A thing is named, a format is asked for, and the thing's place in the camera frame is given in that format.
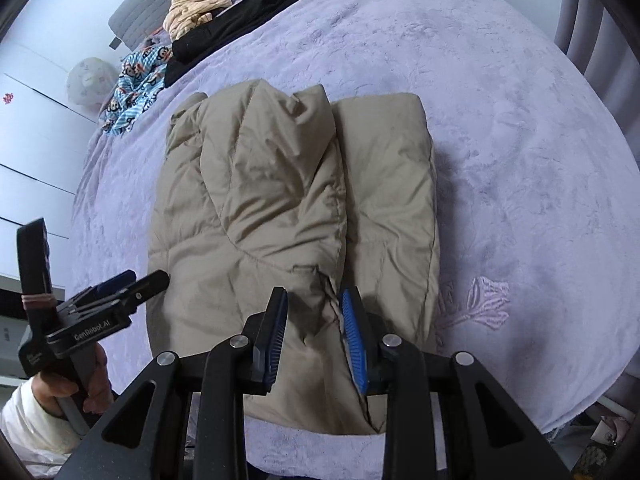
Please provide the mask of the left hand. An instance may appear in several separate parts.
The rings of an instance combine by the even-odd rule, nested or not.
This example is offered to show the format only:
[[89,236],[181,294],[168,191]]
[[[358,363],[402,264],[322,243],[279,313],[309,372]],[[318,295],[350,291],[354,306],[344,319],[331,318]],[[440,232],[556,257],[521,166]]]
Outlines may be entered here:
[[[106,353],[103,347],[97,344],[96,367],[89,380],[87,399],[82,408],[85,413],[103,414],[114,402],[106,366]],[[32,394],[36,401],[48,414],[58,418],[64,415],[60,400],[70,398],[77,391],[78,385],[58,374],[40,372],[32,378]]]

